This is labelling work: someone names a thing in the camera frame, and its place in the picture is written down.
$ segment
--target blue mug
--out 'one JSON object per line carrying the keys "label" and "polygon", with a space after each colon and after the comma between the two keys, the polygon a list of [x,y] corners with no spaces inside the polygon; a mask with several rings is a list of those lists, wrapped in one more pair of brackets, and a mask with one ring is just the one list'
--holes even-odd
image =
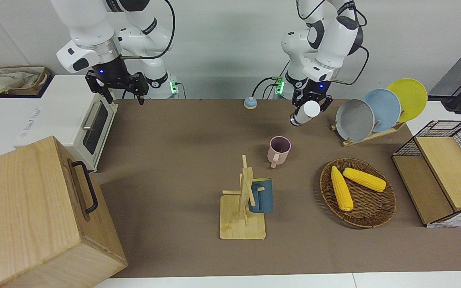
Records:
{"label": "blue mug", "polygon": [[273,186],[271,178],[254,178],[252,180],[252,194],[256,205],[249,202],[249,210],[254,213],[268,213],[273,210]]}

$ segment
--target oven window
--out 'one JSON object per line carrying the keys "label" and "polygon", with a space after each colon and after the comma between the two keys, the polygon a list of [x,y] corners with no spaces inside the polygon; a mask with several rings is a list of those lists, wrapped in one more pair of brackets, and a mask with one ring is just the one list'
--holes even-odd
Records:
{"label": "oven window", "polygon": [[86,149],[88,150],[88,152],[90,152],[91,155],[94,155],[95,153],[95,148],[99,143],[99,139],[101,137],[102,130],[104,129],[104,124],[106,123],[107,119],[108,110],[104,105],[101,105],[101,108],[99,110],[99,113],[97,114],[97,117],[95,118],[95,123],[92,129],[86,132],[83,139],[83,145],[86,147]]}

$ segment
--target yellow corn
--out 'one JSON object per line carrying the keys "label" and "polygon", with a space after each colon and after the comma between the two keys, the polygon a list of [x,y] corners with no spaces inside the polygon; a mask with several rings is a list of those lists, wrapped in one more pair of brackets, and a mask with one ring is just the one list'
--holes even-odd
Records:
{"label": "yellow corn", "polygon": [[387,183],[383,179],[353,168],[344,169],[343,175],[351,181],[377,192],[384,191],[387,186]]}
{"label": "yellow corn", "polygon": [[344,177],[341,175],[341,172],[339,172],[336,166],[332,166],[331,179],[339,209],[342,211],[350,211],[353,209],[353,201],[351,200],[350,190],[348,189],[348,186],[346,186]]}

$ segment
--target oven handle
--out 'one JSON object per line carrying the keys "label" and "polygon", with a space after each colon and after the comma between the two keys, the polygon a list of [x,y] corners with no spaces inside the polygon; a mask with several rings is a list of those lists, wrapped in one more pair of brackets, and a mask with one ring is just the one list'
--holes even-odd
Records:
{"label": "oven handle", "polygon": [[99,111],[101,110],[102,102],[98,101],[92,104],[92,109],[90,109],[90,113],[88,113],[88,117],[83,124],[83,130],[92,130],[95,124],[95,120],[97,119],[97,115],[99,115]]}

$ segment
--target brown tabletop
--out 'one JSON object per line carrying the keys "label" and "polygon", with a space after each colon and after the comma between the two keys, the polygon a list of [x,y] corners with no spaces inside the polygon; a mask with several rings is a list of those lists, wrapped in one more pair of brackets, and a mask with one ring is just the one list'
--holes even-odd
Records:
{"label": "brown tabletop", "polygon": [[[174,277],[461,270],[461,228],[424,228],[391,160],[410,137],[397,133],[344,148],[329,129],[341,101],[301,127],[288,101],[120,102],[94,178],[101,184],[129,266],[115,277]],[[293,148],[269,169],[269,139]],[[241,155],[271,177],[275,208],[265,240],[221,240],[219,200],[239,187]],[[321,201],[323,167],[362,159],[395,190],[387,224],[354,229]]]}

